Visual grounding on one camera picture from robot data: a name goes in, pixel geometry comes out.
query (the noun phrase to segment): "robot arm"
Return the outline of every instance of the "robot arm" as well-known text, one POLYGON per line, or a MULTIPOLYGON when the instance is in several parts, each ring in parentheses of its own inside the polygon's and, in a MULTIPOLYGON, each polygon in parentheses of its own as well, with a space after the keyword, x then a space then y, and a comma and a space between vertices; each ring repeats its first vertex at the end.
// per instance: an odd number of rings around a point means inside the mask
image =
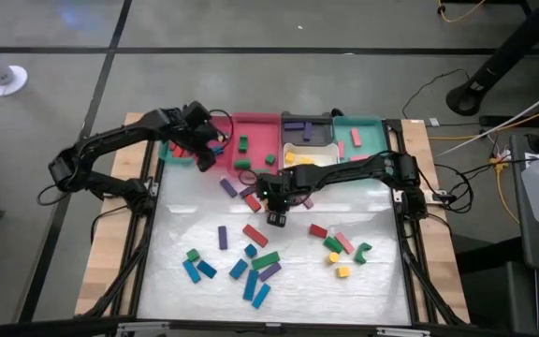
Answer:
POLYGON ((79 140, 49 163, 49 171, 55 185, 63 192, 88 189, 98 198, 103 198, 104 193, 112 194, 124 198, 131 211, 147 212, 153 205, 144 184, 138 179, 123 181, 93 172, 95 160, 143 140, 171 140, 195 154, 199 170, 206 171, 215 164, 215 156, 207 143, 221 135, 209 123, 210 119, 210 113, 196 101, 182 110, 153 110, 131 125, 79 140))
POLYGON ((297 165, 284 168, 278 175, 261 173, 257 177, 256 193, 268 202, 268 223, 278 227, 285 224, 285 214, 312 192, 327 184, 359 179, 377 179, 388 187, 402 191, 403 211, 412 219, 428 214, 421 189, 417 162, 409 154, 384 151, 365 160, 326 167, 297 165))

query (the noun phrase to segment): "wooden table frame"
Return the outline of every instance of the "wooden table frame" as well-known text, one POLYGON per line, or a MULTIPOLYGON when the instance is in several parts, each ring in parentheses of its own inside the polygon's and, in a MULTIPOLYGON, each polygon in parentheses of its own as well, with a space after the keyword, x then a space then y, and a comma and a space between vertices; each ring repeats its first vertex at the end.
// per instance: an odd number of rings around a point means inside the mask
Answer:
MULTIPOLYGON (((134 123, 141 115, 141 113, 128 113, 124 123, 126 125, 134 123)), ((401 120, 398 124, 396 122, 393 126, 400 128, 399 131, 401 132, 398 137, 395 132, 389 132, 391 149, 398 150, 401 147, 398 139, 403 139, 403 146, 407 153, 417 158, 417 163, 426 178, 430 180, 431 186, 438 189, 438 179, 431 155, 428 134, 423 121, 401 120)), ((111 176, 128 179, 138 177, 139 174, 141 176, 145 174, 146 172, 141 172, 141 169, 143 168, 143 154, 146 153, 147 147, 147 142, 141 142, 119 150, 116 153, 111 176)), ((149 175, 151 176, 155 174, 157 169, 157 149, 154 147, 152 150, 153 156, 149 165, 149 175)), ((425 182, 422 182, 422 189, 427 189, 425 182)), ((123 204, 124 202, 119 198, 106 199, 101 212, 112 210, 123 204)), ((440 207, 429 206, 429 212, 445 219, 444 210, 440 207)), ((123 256, 124 247, 128 246, 127 238, 132 237, 134 239, 130 241, 133 249, 138 243, 142 235, 145 219, 141 219, 138 225, 131 229, 129 228, 130 218, 131 213, 128 210, 123 210, 99 220, 76 305, 76 314, 82 314, 91 309, 116 277, 123 264, 123 259, 125 260, 123 256)), ((431 282, 455 314, 463 321, 469 322, 469 314, 449 229, 439 221, 427 218, 420 221, 420 232, 422 247, 417 247, 414 242, 410 242, 412 249, 416 252, 418 249, 424 251, 425 263, 428 267, 431 282)), ((115 315, 128 315, 131 314, 131 311, 134 311, 135 302, 138 301, 138 299, 133 300, 133 294, 138 294, 138 291, 133 291, 136 272, 138 271, 133 271, 126 282, 122 300, 115 304, 115 315)), ((417 303, 417 322, 429 322, 430 306, 426 304, 424 293, 416 277, 413 276, 413 280, 417 303)), ((444 323, 439 315, 436 319, 438 323, 444 323)))

